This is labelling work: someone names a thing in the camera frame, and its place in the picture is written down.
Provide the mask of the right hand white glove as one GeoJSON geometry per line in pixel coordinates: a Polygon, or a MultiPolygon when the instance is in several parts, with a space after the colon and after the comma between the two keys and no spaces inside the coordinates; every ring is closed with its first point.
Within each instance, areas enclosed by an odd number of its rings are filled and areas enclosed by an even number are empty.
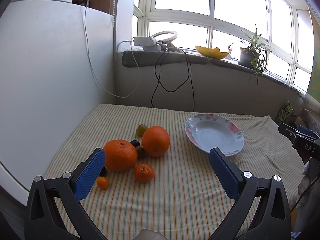
{"type": "Polygon", "coordinates": [[[297,205],[298,209],[308,201],[312,189],[311,184],[319,176],[319,161],[315,158],[310,158],[304,165],[302,175],[303,178],[298,185],[298,195],[301,198],[297,205]]]}

